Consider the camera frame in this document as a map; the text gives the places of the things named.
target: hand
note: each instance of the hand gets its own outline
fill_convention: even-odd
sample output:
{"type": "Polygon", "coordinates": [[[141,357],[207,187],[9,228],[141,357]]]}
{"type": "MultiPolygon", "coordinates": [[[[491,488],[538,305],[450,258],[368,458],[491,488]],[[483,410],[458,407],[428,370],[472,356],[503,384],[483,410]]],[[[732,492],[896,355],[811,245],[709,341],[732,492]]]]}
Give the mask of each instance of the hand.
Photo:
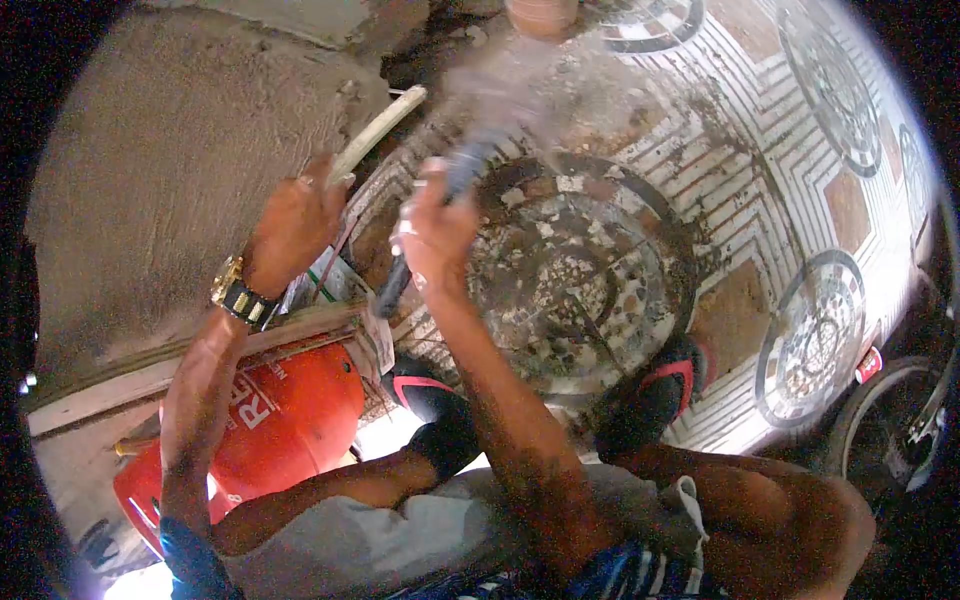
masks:
{"type": "Polygon", "coordinates": [[[399,243],[413,274],[414,285],[430,301],[438,294],[464,297],[470,244],[479,220],[470,194],[444,205],[446,165],[428,158],[414,197],[400,208],[392,244],[399,243]]]}
{"type": "Polygon", "coordinates": [[[244,249],[243,279],[267,299],[278,298],[294,277],[305,272],[340,231],[348,175],[324,189],[332,156],[310,160],[296,179],[282,180],[244,249]]]}

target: wooden beam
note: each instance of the wooden beam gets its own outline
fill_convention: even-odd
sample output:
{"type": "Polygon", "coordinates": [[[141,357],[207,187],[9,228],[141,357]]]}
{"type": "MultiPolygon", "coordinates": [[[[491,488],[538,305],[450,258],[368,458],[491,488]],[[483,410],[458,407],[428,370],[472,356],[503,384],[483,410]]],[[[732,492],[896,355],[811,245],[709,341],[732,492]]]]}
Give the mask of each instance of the wooden beam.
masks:
{"type": "MultiPolygon", "coordinates": [[[[287,349],[296,351],[315,348],[334,341],[330,336],[321,336],[334,331],[336,335],[333,337],[346,339],[348,332],[345,327],[363,310],[365,304],[365,300],[352,300],[299,310],[282,323],[251,335],[244,348],[244,356],[273,348],[283,350],[279,347],[287,345],[291,346],[287,349]],[[306,346],[294,344],[301,340],[306,346]]],[[[40,390],[39,401],[43,402],[43,406],[27,415],[30,434],[37,436],[166,390],[189,345],[190,340],[173,342],[82,375],[73,385],[40,390]]]]}

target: circular floor pattern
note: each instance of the circular floor pattern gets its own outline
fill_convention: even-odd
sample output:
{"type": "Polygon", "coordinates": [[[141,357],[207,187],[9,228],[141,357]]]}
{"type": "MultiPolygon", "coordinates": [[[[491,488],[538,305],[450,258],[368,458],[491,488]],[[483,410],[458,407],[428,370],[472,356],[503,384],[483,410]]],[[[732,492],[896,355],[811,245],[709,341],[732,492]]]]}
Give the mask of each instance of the circular floor pattern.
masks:
{"type": "Polygon", "coordinates": [[[863,178],[880,166],[873,99],[847,50],[797,9],[780,9],[780,44],[813,115],[833,149],[863,178]]]}
{"type": "Polygon", "coordinates": [[[839,250],[818,254],[790,282],[756,367],[756,408],[770,424],[819,416],[852,379],[864,327],[863,277],[839,250]]]}
{"type": "Polygon", "coordinates": [[[669,50],[691,39],[704,23],[704,0],[614,0],[602,4],[601,31],[619,54],[669,50]]]}
{"type": "Polygon", "coordinates": [[[910,244],[917,244],[917,234],[926,219],[926,184],[924,178],[924,159],[913,138],[913,133],[905,125],[900,126],[900,155],[903,157],[903,173],[906,179],[906,204],[910,211],[910,244]]]}
{"type": "Polygon", "coordinates": [[[493,171],[469,290],[497,345],[542,394],[595,396],[684,331],[693,256],[665,199],[606,160],[493,171]]]}

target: gold watch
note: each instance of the gold watch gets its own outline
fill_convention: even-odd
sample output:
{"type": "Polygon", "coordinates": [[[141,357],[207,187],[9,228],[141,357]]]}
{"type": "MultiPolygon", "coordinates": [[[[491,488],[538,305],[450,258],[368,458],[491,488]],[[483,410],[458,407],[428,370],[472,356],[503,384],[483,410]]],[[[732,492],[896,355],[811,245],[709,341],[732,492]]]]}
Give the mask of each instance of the gold watch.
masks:
{"type": "Polygon", "coordinates": [[[237,319],[249,324],[254,330],[262,331],[274,316],[279,302],[267,300],[251,291],[240,277],[242,272],[243,257],[229,257],[213,279],[210,299],[217,306],[223,306],[237,319]]]}

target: black and red shoe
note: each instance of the black and red shoe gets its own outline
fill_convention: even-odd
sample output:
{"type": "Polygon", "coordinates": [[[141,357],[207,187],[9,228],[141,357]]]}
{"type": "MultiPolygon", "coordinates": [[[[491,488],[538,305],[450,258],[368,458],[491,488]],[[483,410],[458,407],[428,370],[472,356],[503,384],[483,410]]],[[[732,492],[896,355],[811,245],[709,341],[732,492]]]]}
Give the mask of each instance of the black and red shoe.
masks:
{"type": "Polygon", "coordinates": [[[435,378],[424,362],[398,355],[380,383],[398,406],[426,423],[405,447],[427,459],[441,483],[480,455],[469,402],[435,378]]]}
{"type": "Polygon", "coordinates": [[[609,407],[594,434],[600,460],[655,444],[704,388],[707,360],[687,336],[668,340],[650,365],[624,377],[603,396],[609,407]]]}

